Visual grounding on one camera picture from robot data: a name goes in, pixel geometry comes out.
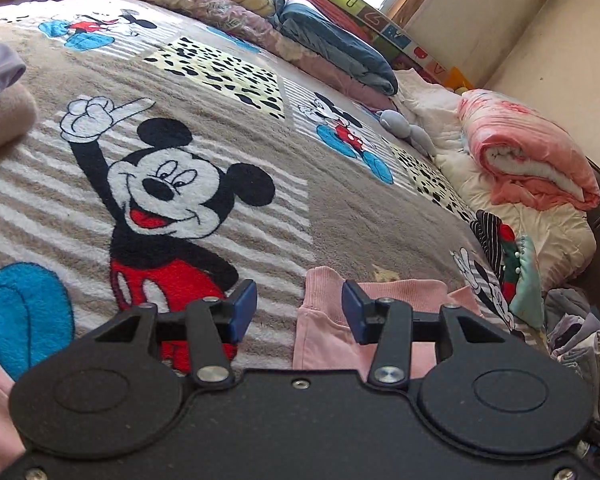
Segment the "cream white duvet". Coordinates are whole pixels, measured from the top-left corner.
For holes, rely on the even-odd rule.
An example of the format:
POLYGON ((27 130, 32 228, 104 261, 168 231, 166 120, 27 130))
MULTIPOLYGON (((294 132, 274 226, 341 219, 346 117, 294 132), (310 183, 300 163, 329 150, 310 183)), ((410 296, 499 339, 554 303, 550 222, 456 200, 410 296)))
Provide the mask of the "cream white duvet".
POLYGON ((396 78, 396 106, 428 133, 434 162, 464 202, 532 239, 543 288, 581 273, 596 252, 586 214, 600 203, 600 187, 573 137, 503 93, 457 94, 414 70, 396 78))

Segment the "blue folded quilt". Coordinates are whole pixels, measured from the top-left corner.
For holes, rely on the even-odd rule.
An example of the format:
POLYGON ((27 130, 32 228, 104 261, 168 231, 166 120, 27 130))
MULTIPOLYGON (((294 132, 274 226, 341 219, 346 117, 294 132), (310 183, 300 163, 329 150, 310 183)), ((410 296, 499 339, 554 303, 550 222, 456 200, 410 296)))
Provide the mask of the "blue folded quilt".
POLYGON ((398 92, 399 84, 388 61, 366 41, 331 21, 309 0, 287 0, 277 16, 278 29, 284 36, 385 96, 398 92))

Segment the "grey clothes pile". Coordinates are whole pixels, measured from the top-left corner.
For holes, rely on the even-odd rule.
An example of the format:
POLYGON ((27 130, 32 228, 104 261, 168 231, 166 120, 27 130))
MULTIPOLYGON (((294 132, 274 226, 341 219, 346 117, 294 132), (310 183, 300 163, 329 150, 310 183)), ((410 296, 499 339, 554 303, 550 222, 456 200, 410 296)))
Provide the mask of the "grey clothes pile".
POLYGON ((550 356, 588 384, 600 420, 600 315, 577 289, 554 288, 545 297, 545 321, 550 356))

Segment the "pink rolled comforter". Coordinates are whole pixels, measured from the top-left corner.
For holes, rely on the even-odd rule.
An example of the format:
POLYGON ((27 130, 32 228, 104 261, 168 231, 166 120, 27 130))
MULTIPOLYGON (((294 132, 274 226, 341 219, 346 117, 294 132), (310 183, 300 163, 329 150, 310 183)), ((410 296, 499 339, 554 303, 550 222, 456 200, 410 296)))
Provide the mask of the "pink rolled comforter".
POLYGON ((504 94, 476 89, 460 97, 457 118, 471 157, 493 179, 491 202, 543 211, 600 203, 592 166, 569 133, 504 94))

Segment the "teal folded garment stack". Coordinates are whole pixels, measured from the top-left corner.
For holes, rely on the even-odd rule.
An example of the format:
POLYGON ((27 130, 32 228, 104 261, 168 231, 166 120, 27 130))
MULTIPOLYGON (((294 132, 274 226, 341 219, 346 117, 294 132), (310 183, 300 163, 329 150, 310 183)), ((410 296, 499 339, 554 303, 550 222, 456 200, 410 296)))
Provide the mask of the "teal folded garment stack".
POLYGON ((494 271, 498 282, 495 299, 504 307, 506 321, 519 320, 542 330, 544 302, 532 239, 516 236, 508 224, 484 210, 476 212, 469 226, 494 271))

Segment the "purple floral quilt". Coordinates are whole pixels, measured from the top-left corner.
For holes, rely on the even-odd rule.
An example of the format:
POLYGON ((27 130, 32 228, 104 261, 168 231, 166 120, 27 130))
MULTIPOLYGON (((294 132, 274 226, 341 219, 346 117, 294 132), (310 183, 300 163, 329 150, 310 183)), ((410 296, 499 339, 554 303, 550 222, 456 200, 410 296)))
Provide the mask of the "purple floral quilt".
POLYGON ((232 0, 140 0, 162 6, 247 40, 302 72, 375 110, 393 110, 393 100, 361 84, 326 58, 283 36, 262 16, 232 0))

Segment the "grey plush toy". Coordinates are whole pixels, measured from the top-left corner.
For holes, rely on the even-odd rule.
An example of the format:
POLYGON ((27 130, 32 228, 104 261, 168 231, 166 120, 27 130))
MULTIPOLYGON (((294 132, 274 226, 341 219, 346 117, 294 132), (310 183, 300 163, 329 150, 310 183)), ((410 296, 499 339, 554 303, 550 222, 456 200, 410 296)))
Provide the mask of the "grey plush toy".
POLYGON ((379 114, 379 122, 393 136, 411 144, 420 154, 429 159, 436 157, 437 150, 429 134, 422 127, 411 124, 399 112, 395 110, 383 110, 379 114))

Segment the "pink sweatshirt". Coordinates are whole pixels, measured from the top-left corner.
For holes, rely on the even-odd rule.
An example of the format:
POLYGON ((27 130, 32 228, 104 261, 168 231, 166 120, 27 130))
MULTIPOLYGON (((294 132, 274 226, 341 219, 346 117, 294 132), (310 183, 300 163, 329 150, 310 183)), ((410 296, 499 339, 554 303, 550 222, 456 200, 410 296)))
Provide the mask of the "pink sweatshirt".
MULTIPOLYGON (((370 326, 364 304, 343 289, 346 280, 334 269, 319 266, 306 274, 304 299, 298 309, 292 367, 295 370, 357 370, 366 379, 376 351, 355 339, 370 326)), ((369 300, 391 298, 414 311, 437 314, 443 306, 480 313, 471 289, 449 290, 438 280, 400 280, 358 285, 369 300)))

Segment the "folded beige and purple clothes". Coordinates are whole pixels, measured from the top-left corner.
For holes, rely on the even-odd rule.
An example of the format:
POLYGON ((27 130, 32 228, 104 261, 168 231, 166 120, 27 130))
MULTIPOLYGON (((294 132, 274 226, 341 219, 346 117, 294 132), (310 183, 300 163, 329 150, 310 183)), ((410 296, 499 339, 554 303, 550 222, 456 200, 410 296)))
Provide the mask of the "folded beige and purple clothes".
POLYGON ((38 120, 35 99, 20 82, 26 64, 0 38, 0 148, 25 136, 38 120))

